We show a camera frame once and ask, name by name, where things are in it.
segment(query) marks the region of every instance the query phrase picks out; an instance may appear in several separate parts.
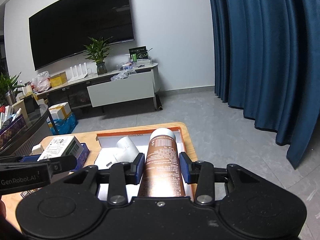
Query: white router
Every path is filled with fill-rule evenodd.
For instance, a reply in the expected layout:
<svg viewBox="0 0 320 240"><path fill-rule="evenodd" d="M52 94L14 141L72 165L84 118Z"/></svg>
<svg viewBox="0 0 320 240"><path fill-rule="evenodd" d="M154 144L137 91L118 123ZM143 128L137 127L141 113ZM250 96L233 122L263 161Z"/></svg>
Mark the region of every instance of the white router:
<svg viewBox="0 0 320 240"><path fill-rule="evenodd" d="M68 82L73 82L79 79L83 79L88 75L88 69L87 69L87 64L84 62L84 72L82 71L82 66L79 64L80 67L80 73L78 72L78 67L75 65L74 67L70 67L71 73L72 73L72 78Z"/></svg>

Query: metal canister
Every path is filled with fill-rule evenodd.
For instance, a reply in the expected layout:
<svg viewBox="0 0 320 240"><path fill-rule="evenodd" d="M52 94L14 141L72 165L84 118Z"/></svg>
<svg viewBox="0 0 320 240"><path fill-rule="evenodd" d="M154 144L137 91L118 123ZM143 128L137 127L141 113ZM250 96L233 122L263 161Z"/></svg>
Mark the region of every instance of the metal canister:
<svg viewBox="0 0 320 240"><path fill-rule="evenodd" d="M9 90L8 92L6 92L4 96L10 106L12 106L17 102L14 92L12 90Z"/></svg>

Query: plastic bag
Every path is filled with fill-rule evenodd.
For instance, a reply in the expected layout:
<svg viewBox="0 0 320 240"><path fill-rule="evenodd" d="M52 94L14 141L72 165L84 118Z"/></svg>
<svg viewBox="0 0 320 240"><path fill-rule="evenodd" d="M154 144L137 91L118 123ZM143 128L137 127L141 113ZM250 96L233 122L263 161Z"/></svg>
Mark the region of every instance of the plastic bag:
<svg viewBox="0 0 320 240"><path fill-rule="evenodd" d="M127 69L127 70L121 71L118 75L113 76L111 78L111 81L128 78L128 76L131 74L136 74L136 71L133 69Z"/></svg>
<svg viewBox="0 0 320 240"><path fill-rule="evenodd" d="M73 129L78 124L78 121L77 121L74 113L71 113L66 120L54 119L53 121L54 121L54 123L56 125L56 128L57 128L59 134L70 134L70 133L72 133ZM53 127L51 127L50 130L51 130L53 135L57 135Z"/></svg>
<svg viewBox="0 0 320 240"><path fill-rule="evenodd" d="M48 90L51 87L49 72L44 71L39 73L32 79L32 85L35 87L37 92Z"/></svg>

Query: potted plant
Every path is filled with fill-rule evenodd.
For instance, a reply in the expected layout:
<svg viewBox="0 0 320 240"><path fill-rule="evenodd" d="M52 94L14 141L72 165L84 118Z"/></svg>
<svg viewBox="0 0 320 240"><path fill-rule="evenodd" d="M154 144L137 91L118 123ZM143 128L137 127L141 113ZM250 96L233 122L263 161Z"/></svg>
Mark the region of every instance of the potted plant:
<svg viewBox="0 0 320 240"><path fill-rule="evenodd" d="M14 102L16 101L16 96L20 93L20 91L18 91L17 89L24 87L24 85L22 84L18 85L19 75L10 77L9 75L4 75L3 73L1 73L0 75L0 104L1 105L10 104L13 101ZM7 98L10 97L9 95L12 95L11 96L12 102L8 102Z"/></svg>
<svg viewBox="0 0 320 240"><path fill-rule="evenodd" d="M105 62L103 61L108 55L110 46L108 45L108 39L100 38L96 40L94 38L88 37L92 40L90 45L84 45L86 50L86 59L93 60L97 64L97 73L98 75L107 73L107 68Z"/></svg>

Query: barcode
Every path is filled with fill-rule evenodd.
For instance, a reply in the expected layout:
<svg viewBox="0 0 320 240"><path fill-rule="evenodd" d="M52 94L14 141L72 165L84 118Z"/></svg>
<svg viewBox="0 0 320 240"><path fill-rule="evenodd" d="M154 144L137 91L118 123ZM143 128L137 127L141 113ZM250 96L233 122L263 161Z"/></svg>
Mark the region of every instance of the barcode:
<svg viewBox="0 0 320 240"><path fill-rule="evenodd" d="M79 145L75 145L71 151L71 155L76 156L77 151L79 150Z"/></svg>
<svg viewBox="0 0 320 240"><path fill-rule="evenodd" d="M156 147L158 147L158 146L172 147L172 141L170 139L156 139Z"/></svg>

